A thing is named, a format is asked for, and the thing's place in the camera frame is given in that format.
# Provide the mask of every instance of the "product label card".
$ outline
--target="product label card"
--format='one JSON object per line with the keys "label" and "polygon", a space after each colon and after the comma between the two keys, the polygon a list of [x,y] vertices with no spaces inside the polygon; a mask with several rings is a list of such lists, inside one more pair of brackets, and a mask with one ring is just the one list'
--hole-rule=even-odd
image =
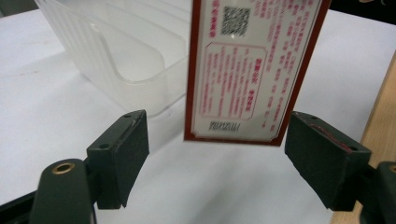
{"label": "product label card", "polygon": [[194,1],[185,138],[280,145],[329,4]]}

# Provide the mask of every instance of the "barcode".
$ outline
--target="barcode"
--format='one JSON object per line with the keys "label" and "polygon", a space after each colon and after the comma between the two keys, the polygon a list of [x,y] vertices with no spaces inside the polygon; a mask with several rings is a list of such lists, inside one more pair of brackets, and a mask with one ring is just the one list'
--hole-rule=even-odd
{"label": "barcode", "polygon": [[222,35],[244,35],[248,28],[250,8],[225,7],[221,26]]}

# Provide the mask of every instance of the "white table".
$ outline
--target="white table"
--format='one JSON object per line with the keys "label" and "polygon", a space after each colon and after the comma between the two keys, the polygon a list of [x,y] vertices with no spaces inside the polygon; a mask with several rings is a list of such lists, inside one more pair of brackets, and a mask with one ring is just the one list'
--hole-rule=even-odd
{"label": "white table", "polygon": [[[396,26],[329,11],[295,110],[359,141],[396,49]],[[40,11],[0,19],[0,204],[128,111],[73,65]],[[184,101],[148,120],[150,155],[128,206],[100,223],[330,221],[282,147],[183,142]]]}

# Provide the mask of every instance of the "red border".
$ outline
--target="red border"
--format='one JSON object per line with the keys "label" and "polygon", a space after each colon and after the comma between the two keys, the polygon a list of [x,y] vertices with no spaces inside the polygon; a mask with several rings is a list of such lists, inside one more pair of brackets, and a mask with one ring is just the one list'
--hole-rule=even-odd
{"label": "red border", "polygon": [[201,17],[201,3],[202,0],[194,0],[192,4],[192,19],[191,19],[191,43],[190,43],[190,60],[189,60],[189,78],[187,82],[187,97],[186,97],[186,121],[184,128],[184,139],[193,141],[206,141],[206,142],[221,142],[221,143],[239,143],[239,144],[253,144],[253,145],[269,145],[269,146],[280,146],[282,144],[283,136],[285,135],[286,128],[288,127],[290,114],[294,108],[297,100],[298,93],[303,84],[306,69],[308,68],[309,61],[314,51],[315,45],[318,40],[318,35],[323,21],[326,17],[326,13],[329,9],[331,0],[323,0],[318,11],[318,16],[314,22],[313,29],[311,32],[310,39],[307,43],[304,58],[301,61],[301,67],[297,75],[297,79],[294,83],[294,88],[291,93],[289,104],[285,110],[282,124],[279,129],[277,138],[271,141],[257,141],[257,140],[232,140],[224,139],[220,137],[196,137],[191,132],[192,125],[192,113],[193,113],[193,100],[195,92],[195,78],[196,78],[196,65],[197,65],[197,50],[198,50],[198,36],[199,36],[199,22]]}

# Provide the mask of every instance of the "translucent plastic container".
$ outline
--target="translucent plastic container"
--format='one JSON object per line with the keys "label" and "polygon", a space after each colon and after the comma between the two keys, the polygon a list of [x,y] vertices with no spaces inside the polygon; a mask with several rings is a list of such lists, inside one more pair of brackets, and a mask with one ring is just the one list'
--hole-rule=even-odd
{"label": "translucent plastic container", "polygon": [[186,91],[191,0],[36,0],[77,68],[127,110]]}

